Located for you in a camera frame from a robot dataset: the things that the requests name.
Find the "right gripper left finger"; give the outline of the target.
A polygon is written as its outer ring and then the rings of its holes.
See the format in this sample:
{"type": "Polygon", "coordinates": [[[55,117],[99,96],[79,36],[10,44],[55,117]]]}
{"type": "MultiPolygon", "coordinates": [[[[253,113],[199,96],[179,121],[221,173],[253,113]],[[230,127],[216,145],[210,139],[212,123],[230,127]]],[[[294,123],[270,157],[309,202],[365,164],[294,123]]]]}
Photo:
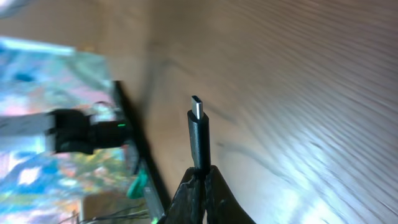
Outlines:
{"type": "Polygon", "coordinates": [[[203,200],[204,181],[190,167],[158,224],[201,224],[205,214],[203,200]]]}

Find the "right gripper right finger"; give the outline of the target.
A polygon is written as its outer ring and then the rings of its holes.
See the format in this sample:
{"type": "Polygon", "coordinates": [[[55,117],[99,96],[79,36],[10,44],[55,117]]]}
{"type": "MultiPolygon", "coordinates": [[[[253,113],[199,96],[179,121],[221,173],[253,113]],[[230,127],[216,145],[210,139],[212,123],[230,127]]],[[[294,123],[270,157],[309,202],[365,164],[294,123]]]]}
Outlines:
{"type": "Polygon", "coordinates": [[[217,166],[205,178],[205,209],[208,224],[255,224],[234,197],[217,166]]]}

